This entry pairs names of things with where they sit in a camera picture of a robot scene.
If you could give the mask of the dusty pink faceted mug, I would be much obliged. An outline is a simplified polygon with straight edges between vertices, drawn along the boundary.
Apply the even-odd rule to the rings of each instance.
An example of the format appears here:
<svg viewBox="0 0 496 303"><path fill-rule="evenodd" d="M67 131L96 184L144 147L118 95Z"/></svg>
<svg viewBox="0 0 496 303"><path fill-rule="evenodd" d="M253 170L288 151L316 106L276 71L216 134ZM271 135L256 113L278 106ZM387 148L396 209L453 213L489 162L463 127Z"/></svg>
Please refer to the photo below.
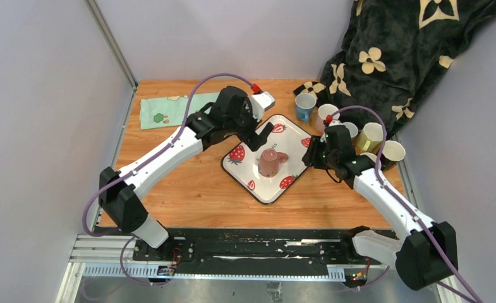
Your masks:
<svg viewBox="0 0 496 303"><path fill-rule="evenodd" d="M265 149L258 161L258 173L262 177L274 177L280 170L280 166L289 160L289 155L276 151L274 148Z"/></svg>

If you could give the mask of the grey-blue small mug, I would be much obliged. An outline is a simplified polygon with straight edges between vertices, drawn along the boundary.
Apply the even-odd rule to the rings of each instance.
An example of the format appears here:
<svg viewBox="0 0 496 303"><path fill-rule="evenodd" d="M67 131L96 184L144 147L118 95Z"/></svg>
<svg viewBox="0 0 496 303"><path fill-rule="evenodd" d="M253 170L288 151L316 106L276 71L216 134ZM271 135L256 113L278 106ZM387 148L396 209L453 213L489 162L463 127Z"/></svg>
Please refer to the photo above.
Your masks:
<svg viewBox="0 0 496 303"><path fill-rule="evenodd" d="M351 139L352 140L355 139L355 137L357 137L357 135L359 133L358 127L354 123L352 123L352 122L344 122L343 125L349 131L349 134L350 134Z"/></svg>

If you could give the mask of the light pink faceted mug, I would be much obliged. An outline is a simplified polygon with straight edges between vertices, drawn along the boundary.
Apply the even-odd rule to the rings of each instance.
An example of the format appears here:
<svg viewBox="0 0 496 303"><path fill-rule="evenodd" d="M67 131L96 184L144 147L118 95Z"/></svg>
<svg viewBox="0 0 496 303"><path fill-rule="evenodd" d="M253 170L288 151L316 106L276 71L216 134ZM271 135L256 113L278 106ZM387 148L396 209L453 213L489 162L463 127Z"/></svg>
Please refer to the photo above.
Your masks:
<svg viewBox="0 0 496 303"><path fill-rule="evenodd" d="M323 104L319 106L315 121L315 129L319 133L322 133L328 124L337 122L340 118L340 113L337 112L338 110L339 109L332 104Z"/></svg>

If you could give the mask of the yellow-green faceted mug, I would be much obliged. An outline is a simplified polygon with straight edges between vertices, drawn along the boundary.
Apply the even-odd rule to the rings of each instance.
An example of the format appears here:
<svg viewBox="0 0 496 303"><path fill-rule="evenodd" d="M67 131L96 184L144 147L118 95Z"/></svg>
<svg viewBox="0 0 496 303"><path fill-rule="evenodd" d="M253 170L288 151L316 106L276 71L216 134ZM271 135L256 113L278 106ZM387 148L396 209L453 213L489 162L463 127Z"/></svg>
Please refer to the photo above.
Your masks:
<svg viewBox="0 0 496 303"><path fill-rule="evenodd" d="M372 152L384 138L382 125L377 122L368 122L357 136L355 146L359 153Z"/></svg>

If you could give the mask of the blue dotted mug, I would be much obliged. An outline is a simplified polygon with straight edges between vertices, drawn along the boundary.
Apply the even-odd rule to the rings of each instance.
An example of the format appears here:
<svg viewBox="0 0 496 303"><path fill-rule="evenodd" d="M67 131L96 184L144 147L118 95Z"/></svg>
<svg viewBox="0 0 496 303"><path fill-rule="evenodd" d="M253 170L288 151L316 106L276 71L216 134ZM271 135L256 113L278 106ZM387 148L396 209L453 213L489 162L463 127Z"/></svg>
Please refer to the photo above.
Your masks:
<svg viewBox="0 0 496 303"><path fill-rule="evenodd" d="M294 101L294 111L297 120L308 123L316 102L316 98L310 93L298 94Z"/></svg>

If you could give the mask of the black glossy mug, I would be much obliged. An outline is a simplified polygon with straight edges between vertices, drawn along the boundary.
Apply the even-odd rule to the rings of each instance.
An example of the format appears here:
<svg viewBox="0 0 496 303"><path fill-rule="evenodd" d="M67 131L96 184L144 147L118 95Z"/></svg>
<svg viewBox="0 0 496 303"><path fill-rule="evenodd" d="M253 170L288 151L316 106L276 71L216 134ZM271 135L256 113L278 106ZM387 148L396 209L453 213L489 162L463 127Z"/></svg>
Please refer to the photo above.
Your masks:
<svg viewBox="0 0 496 303"><path fill-rule="evenodd" d="M392 169L397 163L402 161L405 156L406 149L402 144L393 140L386 141L380 158L382 171Z"/></svg>

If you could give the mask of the pink tall mug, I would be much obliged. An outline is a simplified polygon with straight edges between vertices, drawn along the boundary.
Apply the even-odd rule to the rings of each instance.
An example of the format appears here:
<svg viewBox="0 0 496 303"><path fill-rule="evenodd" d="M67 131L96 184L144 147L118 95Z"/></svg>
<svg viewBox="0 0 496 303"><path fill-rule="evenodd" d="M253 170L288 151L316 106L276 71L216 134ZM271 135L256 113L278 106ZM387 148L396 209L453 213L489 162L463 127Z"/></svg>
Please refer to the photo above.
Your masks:
<svg viewBox="0 0 496 303"><path fill-rule="evenodd" d="M383 163L381 162L381 159L378 159L378 156L376 154L370 152L364 152L361 155L368 157L373 162L374 167L378 165L380 170L383 169Z"/></svg>

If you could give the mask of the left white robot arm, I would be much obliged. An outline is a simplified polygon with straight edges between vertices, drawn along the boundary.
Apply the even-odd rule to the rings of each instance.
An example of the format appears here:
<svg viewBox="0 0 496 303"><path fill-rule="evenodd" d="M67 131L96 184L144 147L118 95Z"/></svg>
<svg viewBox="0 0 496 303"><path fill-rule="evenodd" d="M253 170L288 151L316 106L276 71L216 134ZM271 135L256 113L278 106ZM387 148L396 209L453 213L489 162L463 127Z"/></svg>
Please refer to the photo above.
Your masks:
<svg viewBox="0 0 496 303"><path fill-rule="evenodd" d="M99 179L99 206L123 233L144 241L155 259L169 259L173 237L146 210L142 199L177 166L231 136L257 151L266 144L273 125L257 127L274 105L269 92L247 95L235 86L223 88L215 101L190 114L167 141L118 171L104 169Z"/></svg>

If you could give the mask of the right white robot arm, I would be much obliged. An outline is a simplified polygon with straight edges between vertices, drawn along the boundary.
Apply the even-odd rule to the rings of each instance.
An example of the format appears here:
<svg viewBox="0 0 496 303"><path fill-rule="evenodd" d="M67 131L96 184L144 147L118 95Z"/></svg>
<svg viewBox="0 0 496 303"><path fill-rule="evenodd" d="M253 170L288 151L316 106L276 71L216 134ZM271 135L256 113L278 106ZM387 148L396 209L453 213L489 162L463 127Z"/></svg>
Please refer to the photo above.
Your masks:
<svg viewBox="0 0 496 303"><path fill-rule="evenodd" d="M456 231L448 222L437 223L417 210L390 184L375 162L357 155L350 133L342 124L312 136L302 158L307 167L324 170L368 200L390 223L396 238L360 226L341 241L348 263L370 258L395 269L412 290L421 290L457 270Z"/></svg>

